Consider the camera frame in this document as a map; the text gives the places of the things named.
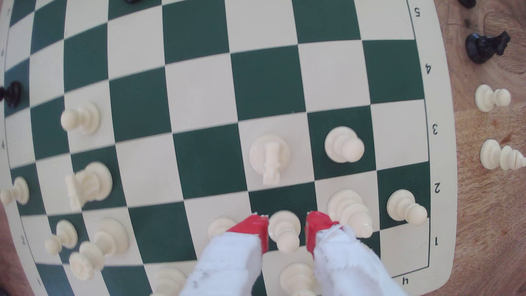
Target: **chess piece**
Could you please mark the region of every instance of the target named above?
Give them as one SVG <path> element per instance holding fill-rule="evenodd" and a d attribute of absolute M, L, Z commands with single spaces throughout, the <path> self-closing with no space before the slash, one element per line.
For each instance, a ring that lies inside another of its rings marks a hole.
<path fill-rule="evenodd" d="M 293 263 L 279 276 L 281 288 L 290 296 L 316 296 L 312 268 L 303 263 Z"/>
<path fill-rule="evenodd" d="M 396 190 L 387 200 L 387 213 L 395 221 L 406 220 L 419 226 L 427 219 L 427 210 L 414 201 L 414 195 L 405 189 Z"/>
<path fill-rule="evenodd" d="M 67 220 L 60 220 L 57 223 L 57 234 L 49 237 L 46 242 L 46 251 L 51 255 L 57 255 L 62 246 L 73 249 L 78 242 L 77 231 L 73 224 Z"/>
<path fill-rule="evenodd" d="M 100 111 L 95 104 L 87 102 L 77 110 L 64 110 L 60 124 L 66 132 L 79 129 L 84 134 L 93 134 L 100 125 Z"/>
<path fill-rule="evenodd" d="M 0 201 L 3 204 L 9 204 L 12 200 L 16 200 L 19 204 L 26 204 L 29 200 L 29 187 L 22 177 L 15 178 L 13 188 L 0 190 Z"/>
<path fill-rule="evenodd" d="M 112 174 L 100 162 L 92 162 L 85 169 L 66 176 L 66 186 L 74 211 L 80 211 L 88 201 L 101 201 L 112 191 Z"/>
<path fill-rule="evenodd" d="M 503 55 L 510 40 L 511 37 L 506 31 L 496 37 L 473 33 L 466 38 L 466 51 L 473 62 L 483 64 L 494 54 Z"/>
<path fill-rule="evenodd" d="M 95 232 L 95 243 L 83 242 L 78 252 L 69 256 L 73 274 L 82 281 L 93 279 L 95 271 L 104 268 L 104 257 L 120 255 L 128 250 L 128 233 L 117 220 L 104 218 Z"/>
<path fill-rule="evenodd" d="M 518 170 L 526 166 L 526 158 L 509 146 L 500 148 L 499 142 L 486 140 L 480 149 L 480 162 L 488 170 L 500 166 L 503 170 Z"/>
<path fill-rule="evenodd" d="M 208 227 L 208 239 L 211 239 L 217 235 L 221 235 L 229 230 L 232 226 L 236 225 L 234 220 L 227 216 L 221 216 L 216 218 Z"/>
<path fill-rule="evenodd" d="M 276 135 L 264 135 L 250 147 L 249 158 L 252 168 L 263 175 L 264 185 L 278 185 L 290 160 L 289 145 Z"/>
<path fill-rule="evenodd" d="M 329 217 L 354 229 L 357 238 L 370 238 L 372 218 L 358 193 L 343 189 L 335 193 L 327 204 Z"/>
<path fill-rule="evenodd" d="M 150 296 L 178 296 L 185 286 L 186 277 L 177 268 L 166 267 L 155 276 L 157 287 Z"/>
<path fill-rule="evenodd" d="M 276 242 L 278 250 L 285 254 L 299 248 L 299 233 L 301 224 L 299 218 L 289 211 L 279 211 L 268 221 L 268 235 Z"/>
<path fill-rule="evenodd" d="M 0 86 L 0 101 L 5 100 L 9 108 L 15 108 L 20 102 L 22 85 L 18 81 L 13 81 L 6 88 Z"/>
<path fill-rule="evenodd" d="M 459 2 L 465 8 L 473 8 L 477 4 L 477 0 L 459 0 Z"/>
<path fill-rule="evenodd" d="M 346 126 L 332 129 L 325 138 L 325 152 L 334 162 L 357 162 L 362 158 L 364 151 L 362 140 Z"/>
<path fill-rule="evenodd" d="M 507 107 L 511 103 L 511 94 L 502 88 L 493 91 L 490 86 L 481 84 L 475 91 L 475 103 L 482 112 L 490 112 L 496 104 L 499 107 Z"/>

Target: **chessboard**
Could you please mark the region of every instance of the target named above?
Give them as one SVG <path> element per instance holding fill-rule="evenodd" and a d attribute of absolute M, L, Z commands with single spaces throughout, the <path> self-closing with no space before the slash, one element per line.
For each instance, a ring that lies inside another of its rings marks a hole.
<path fill-rule="evenodd" d="M 4 0 L 0 48 L 4 85 L 22 84 L 18 105 L 0 106 L 0 186 L 29 187 L 5 211 L 35 295 L 150 295 L 160 268 L 192 271 L 215 218 L 289 210 L 303 228 L 342 189 L 362 197 L 374 231 L 362 241 L 409 294 L 449 278 L 457 156 L 433 0 Z M 99 129 L 64 131 L 63 110 L 86 102 Z M 327 157 L 337 126 L 363 141 L 359 161 Z M 276 186 L 249 162 L 265 134 L 290 147 Z M 94 161 L 113 189 L 73 211 L 64 177 Z M 426 208 L 423 225 L 387 214 L 398 189 Z M 80 281 L 69 256 L 102 218 L 126 228 L 129 249 Z M 50 255 L 62 219 L 79 243 Z M 287 255 L 270 241 L 253 296 L 286 295 L 281 270 L 312 265 L 303 230 L 300 244 Z"/>

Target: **white pawn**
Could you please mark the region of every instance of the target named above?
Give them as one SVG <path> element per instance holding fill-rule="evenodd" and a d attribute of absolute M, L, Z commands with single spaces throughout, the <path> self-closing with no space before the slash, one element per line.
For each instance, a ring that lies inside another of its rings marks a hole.
<path fill-rule="evenodd" d="M 511 94 L 504 88 L 493 91 L 487 84 L 481 84 L 475 91 L 475 103 L 480 111 L 490 112 L 494 105 L 499 107 L 509 106 Z"/>
<path fill-rule="evenodd" d="M 74 211 L 80 211 L 88 201 L 101 201 L 112 191 L 112 174 L 100 162 L 92 162 L 85 169 L 66 176 L 66 187 Z"/>
<path fill-rule="evenodd" d="M 150 296 L 178 296 L 186 281 L 185 275 L 173 267 L 160 269 L 155 279 L 157 287 Z"/>
<path fill-rule="evenodd" d="M 217 217 L 208 227 L 208 239 L 221 235 L 236 225 L 236 222 L 227 216 Z"/>
<path fill-rule="evenodd" d="M 285 254 L 299 248 L 299 218 L 289 211 L 279 211 L 268 220 L 268 235 L 276 242 L 278 250 Z"/>
<path fill-rule="evenodd" d="M 372 218 L 358 193 L 343 189 L 335 193 L 327 204 L 329 217 L 343 225 L 352 227 L 357 238 L 370 238 Z"/>
<path fill-rule="evenodd" d="M 281 272 L 281 288 L 290 296 L 316 296 L 316 280 L 312 268 L 303 263 L 293 263 Z"/>
<path fill-rule="evenodd" d="M 488 169 L 493 170 L 501 167 L 507 171 L 509 169 L 518 170 L 526 166 L 526 158 L 517 150 L 509 146 L 500 148 L 499 142 L 486 140 L 480 149 L 480 162 Z"/>
<path fill-rule="evenodd" d="M 276 135 L 264 135 L 250 147 L 249 158 L 252 168 L 263 175 L 264 185 L 278 185 L 290 160 L 289 145 Z"/>
<path fill-rule="evenodd" d="M 95 104 L 87 102 L 77 110 L 64 110 L 60 124 L 66 132 L 80 129 L 84 134 L 93 134 L 100 125 L 100 111 Z"/>
<path fill-rule="evenodd" d="M 77 242 L 77 231 L 73 224 L 67 220 L 60 220 L 57 223 L 57 234 L 52 235 L 45 242 L 46 251 L 51 255 L 57 255 L 62 251 L 62 246 L 73 249 Z"/>
<path fill-rule="evenodd" d="M 427 210 L 414 201 L 414 195 L 405 189 L 396 190 L 387 200 L 387 213 L 395 221 L 406 220 L 419 226 L 427 219 Z"/>
<path fill-rule="evenodd" d="M 327 134 L 325 152 L 334 162 L 357 162 L 362 158 L 365 146 L 351 128 L 339 126 Z"/>
<path fill-rule="evenodd" d="M 0 201 L 3 204 L 9 204 L 16 200 L 19 204 L 26 204 L 29 200 L 29 187 L 22 177 L 16 177 L 13 182 L 13 188 L 2 188 L 0 190 Z"/>
<path fill-rule="evenodd" d="M 93 279 L 95 271 L 104 268 L 105 256 L 124 254 L 128 250 L 128 233 L 118 221 L 110 218 L 101 220 L 95 232 L 95 243 L 83 242 L 78 252 L 69 256 L 73 274 L 82 281 Z"/>

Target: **wood grain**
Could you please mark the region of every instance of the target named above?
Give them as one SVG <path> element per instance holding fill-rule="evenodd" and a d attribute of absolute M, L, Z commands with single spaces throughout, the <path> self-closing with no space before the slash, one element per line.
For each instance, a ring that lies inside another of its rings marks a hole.
<path fill-rule="evenodd" d="M 479 161 L 482 143 L 495 139 L 526 152 L 526 2 L 479 0 L 465 9 L 457 0 L 435 0 L 453 91 L 458 154 L 457 246 L 449 281 L 428 295 L 526 295 L 526 169 L 488 171 Z M 511 42 L 503 56 L 483 65 L 466 56 L 471 33 Z M 481 83 L 505 87 L 508 108 L 477 110 Z M 12 296 L 32 295 L 0 209 L 0 284 Z"/>

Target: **captured piece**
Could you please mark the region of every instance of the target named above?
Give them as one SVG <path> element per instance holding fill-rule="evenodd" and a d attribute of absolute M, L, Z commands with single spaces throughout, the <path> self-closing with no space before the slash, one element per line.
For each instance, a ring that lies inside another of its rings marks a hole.
<path fill-rule="evenodd" d="M 353 190 L 343 189 L 335 193 L 329 200 L 327 211 L 331 220 L 352 227 L 357 238 L 371 237 L 372 218 L 369 209 Z"/>
<path fill-rule="evenodd" d="M 387 200 L 387 213 L 395 221 L 406 220 L 419 226 L 427 219 L 427 210 L 414 201 L 414 195 L 405 189 L 396 190 Z"/>
<path fill-rule="evenodd" d="M 494 105 L 499 107 L 509 106 L 511 94 L 504 88 L 493 91 L 490 86 L 481 84 L 475 91 L 475 103 L 480 111 L 490 112 Z"/>
<path fill-rule="evenodd" d="M 299 248 L 301 224 L 294 213 L 279 211 L 268 220 L 268 235 L 276 242 L 278 250 L 288 254 Z"/>
<path fill-rule="evenodd" d="M 100 111 L 91 102 L 77 110 L 66 109 L 60 116 L 60 124 L 66 132 L 79 129 L 84 134 L 93 134 L 100 125 Z"/>
<path fill-rule="evenodd" d="M 185 286 L 185 275 L 174 267 L 165 267 L 155 276 L 157 287 L 150 296 L 178 296 Z"/>
<path fill-rule="evenodd" d="M 20 102 L 20 95 L 22 93 L 22 86 L 20 82 L 13 81 L 5 89 L 3 86 L 0 86 L 0 101 L 5 100 L 9 108 L 14 108 Z"/>
<path fill-rule="evenodd" d="M 325 152 L 334 162 L 357 162 L 362 158 L 364 151 L 362 140 L 349 127 L 336 127 L 325 138 Z"/>
<path fill-rule="evenodd" d="M 497 37 L 480 36 L 473 33 L 466 38 L 466 51 L 472 61 L 482 64 L 494 54 L 503 55 L 510 40 L 511 37 L 506 31 Z"/>
<path fill-rule="evenodd" d="M 82 171 L 66 176 L 66 186 L 72 210 L 80 211 L 86 202 L 108 197 L 112 174 L 104 164 L 92 162 Z"/>
<path fill-rule="evenodd" d="M 45 242 L 46 251 L 51 255 L 57 255 L 62 251 L 62 246 L 73 249 L 77 242 L 77 231 L 73 224 L 67 220 L 60 220 L 57 223 L 57 234 L 52 235 Z"/>
<path fill-rule="evenodd" d="M 29 187 L 22 177 L 16 177 L 13 188 L 0 190 L 0 201 L 3 204 L 9 204 L 12 200 L 16 200 L 19 204 L 26 204 L 29 200 Z"/>
<path fill-rule="evenodd" d="M 293 263 L 281 272 L 279 283 L 290 296 L 316 296 L 314 272 L 304 263 Z"/>
<path fill-rule="evenodd" d="M 225 233 L 237 223 L 227 216 L 217 217 L 208 227 L 208 239 Z"/>
<path fill-rule="evenodd" d="M 69 256 L 71 270 L 79 280 L 93 279 L 94 272 L 104 268 L 104 256 L 124 254 L 129 245 L 126 229 L 111 218 L 101 220 L 94 241 L 95 243 L 83 242 L 79 251 Z"/>
<path fill-rule="evenodd" d="M 486 140 L 480 149 L 480 162 L 488 169 L 493 170 L 500 166 L 503 170 L 518 170 L 526 166 L 526 158 L 517 150 L 509 146 L 500 148 L 499 142 Z"/>
<path fill-rule="evenodd" d="M 263 175 L 264 185 L 278 185 L 279 173 L 290 160 L 289 145 L 276 135 L 264 135 L 250 147 L 250 165 Z"/>

